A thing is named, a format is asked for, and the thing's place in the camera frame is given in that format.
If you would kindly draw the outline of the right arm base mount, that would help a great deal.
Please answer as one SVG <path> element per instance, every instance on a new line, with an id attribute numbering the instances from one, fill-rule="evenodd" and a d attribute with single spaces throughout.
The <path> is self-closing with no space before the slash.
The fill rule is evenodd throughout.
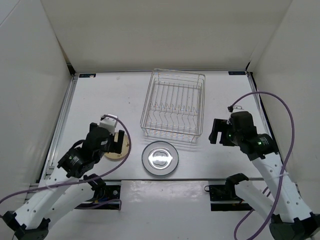
<path id="1" fill-rule="evenodd" d="M 232 195 L 225 185 L 206 185 L 204 191 L 209 193 L 210 210 L 212 212 L 250 211 L 252 207 L 243 199 Z"/>

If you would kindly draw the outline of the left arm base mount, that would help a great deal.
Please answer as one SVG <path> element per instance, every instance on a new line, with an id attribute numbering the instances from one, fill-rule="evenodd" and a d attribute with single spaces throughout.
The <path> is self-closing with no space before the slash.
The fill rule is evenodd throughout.
<path id="1" fill-rule="evenodd" d="M 105 190 L 79 204 L 76 210 L 120 210 L 121 181 L 105 181 Z"/>

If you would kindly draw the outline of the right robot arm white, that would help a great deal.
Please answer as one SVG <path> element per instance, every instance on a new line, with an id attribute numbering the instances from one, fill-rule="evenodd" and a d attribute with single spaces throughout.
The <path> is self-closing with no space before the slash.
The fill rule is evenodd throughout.
<path id="1" fill-rule="evenodd" d="M 320 216 L 312 212 L 295 183 L 283 169 L 272 137 L 258 133 L 247 111 L 232 113 L 229 119 L 214 119 L 208 137 L 211 144 L 239 147 L 263 177 L 273 199 L 258 190 L 243 173 L 229 176 L 213 189 L 217 200 L 243 200 L 262 216 L 275 240 L 306 240 L 320 231 Z"/>

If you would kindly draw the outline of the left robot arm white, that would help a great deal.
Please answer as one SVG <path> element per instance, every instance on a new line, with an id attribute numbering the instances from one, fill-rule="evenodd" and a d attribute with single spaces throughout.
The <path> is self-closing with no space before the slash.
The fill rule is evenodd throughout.
<path id="1" fill-rule="evenodd" d="M 58 161 L 46 185 L 35 188 L 35 194 L 24 205 L 1 216 L 18 240 L 43 240 L 49 230 L 86 201 L 103 205 L 113 202 L 101 175 L 87 172 L 106 153 L 121 154 L 125 127 L 115 133 L 117 121 L 111 118 L 92 122 L 85 139 L 78 140 Z"/>

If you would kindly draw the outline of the wire dish rack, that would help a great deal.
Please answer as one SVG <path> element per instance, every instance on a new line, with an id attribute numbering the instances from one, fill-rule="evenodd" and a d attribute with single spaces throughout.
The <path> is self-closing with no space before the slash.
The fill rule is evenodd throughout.
<path id="1" fill-rule="evenodd" d="M 156 68 L 140 118 L 147 137 L 196 143 L 203 133 L 206 76 Z"/>

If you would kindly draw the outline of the beige wooden plate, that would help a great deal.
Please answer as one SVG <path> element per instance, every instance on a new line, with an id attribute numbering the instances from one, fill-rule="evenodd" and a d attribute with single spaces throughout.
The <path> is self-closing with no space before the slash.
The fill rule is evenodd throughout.
<path id="1" fill-rule="evenodd" d="M 129 147 L 130 147 L 129 138 L 128 138 L 128 135 L 125 133 L 123 137 L 121 153 L 106 152 L 104 154 L 104 157 L 106 157 L 110 161 L 122 160 L 124 157 L 128 155 Z"/>

